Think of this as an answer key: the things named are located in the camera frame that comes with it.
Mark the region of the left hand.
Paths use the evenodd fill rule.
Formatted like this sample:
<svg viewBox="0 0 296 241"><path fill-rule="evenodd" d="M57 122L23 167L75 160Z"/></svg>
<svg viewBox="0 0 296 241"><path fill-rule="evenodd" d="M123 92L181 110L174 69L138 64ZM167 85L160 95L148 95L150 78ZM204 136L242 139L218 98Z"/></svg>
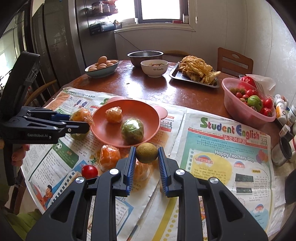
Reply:
<svg viewBox="0 0 296 241"><path fill-rule="evenodd" d="M20 167L23 164L23 159L25 158L26 152L30 149L29 144L22 145L21 148L16 150L11 157L11 164L16 167Z"/></svg>

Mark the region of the green sleeve forearm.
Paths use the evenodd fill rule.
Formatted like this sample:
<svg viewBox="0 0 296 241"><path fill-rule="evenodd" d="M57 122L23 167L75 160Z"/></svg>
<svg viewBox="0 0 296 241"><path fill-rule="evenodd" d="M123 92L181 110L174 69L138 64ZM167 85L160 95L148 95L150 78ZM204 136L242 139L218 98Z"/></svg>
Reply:
<svg viewBox="0 0 296 241"><path fill-rule="evenodd" d="M26 239L28 232L42 216L39 209L28 213L19 213L18 215L10 213L6 209L3 212L8 223L22 240Z"/></svg>

